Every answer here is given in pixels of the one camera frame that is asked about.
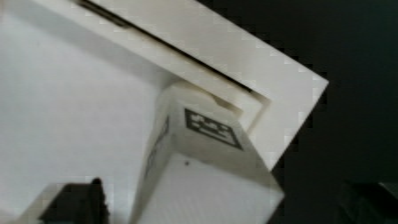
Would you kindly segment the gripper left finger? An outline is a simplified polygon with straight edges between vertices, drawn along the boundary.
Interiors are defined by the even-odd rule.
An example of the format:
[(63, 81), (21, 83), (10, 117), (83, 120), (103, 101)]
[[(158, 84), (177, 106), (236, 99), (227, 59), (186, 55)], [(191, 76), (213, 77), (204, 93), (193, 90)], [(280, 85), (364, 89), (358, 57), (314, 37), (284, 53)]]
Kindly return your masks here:
[(15, 224), (110, 224), (101, 179), (47, 186)]

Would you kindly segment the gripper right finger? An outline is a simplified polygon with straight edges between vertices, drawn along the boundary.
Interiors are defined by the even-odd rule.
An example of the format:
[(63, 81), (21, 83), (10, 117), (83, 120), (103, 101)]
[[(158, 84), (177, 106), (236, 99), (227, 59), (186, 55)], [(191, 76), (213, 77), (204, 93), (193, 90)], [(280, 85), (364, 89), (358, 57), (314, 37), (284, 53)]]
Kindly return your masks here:
[(398, 224), (398, 182), (344, 182), (335, 224)]

